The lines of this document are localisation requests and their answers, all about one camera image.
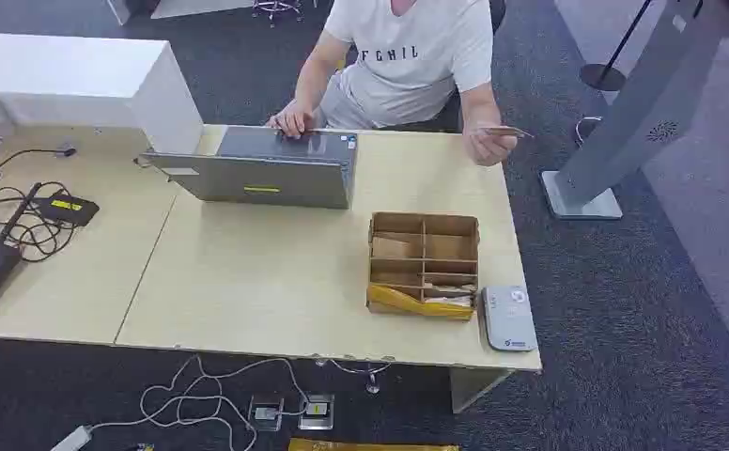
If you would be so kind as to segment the person's right hand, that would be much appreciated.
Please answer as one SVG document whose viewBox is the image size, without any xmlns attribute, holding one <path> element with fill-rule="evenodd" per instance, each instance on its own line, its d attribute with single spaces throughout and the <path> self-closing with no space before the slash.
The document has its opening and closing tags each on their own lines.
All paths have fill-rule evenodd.
<svg viewBox="0 0 729 451">
<path fill-rule="evenodd" d="M 312 130 L 314 108 L 311 104 L 292 100 L 280 112 L 271 116 L 266 126 L 278 130 L 289 138 L 300 138 Z"/>
</svg>

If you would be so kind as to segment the person's left hand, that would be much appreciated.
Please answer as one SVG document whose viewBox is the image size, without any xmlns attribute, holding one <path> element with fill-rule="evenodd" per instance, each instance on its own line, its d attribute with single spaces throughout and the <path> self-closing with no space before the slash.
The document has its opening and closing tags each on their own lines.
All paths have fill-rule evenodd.
<svg viewBox="0 0 729 451">
<path fill-rule="evenodd" d="M 504 162 L 519 141 L 518 132 L 506 126 L 467 129 L 462 137 L 470 158 L 485 167 Z"/>
</svg>

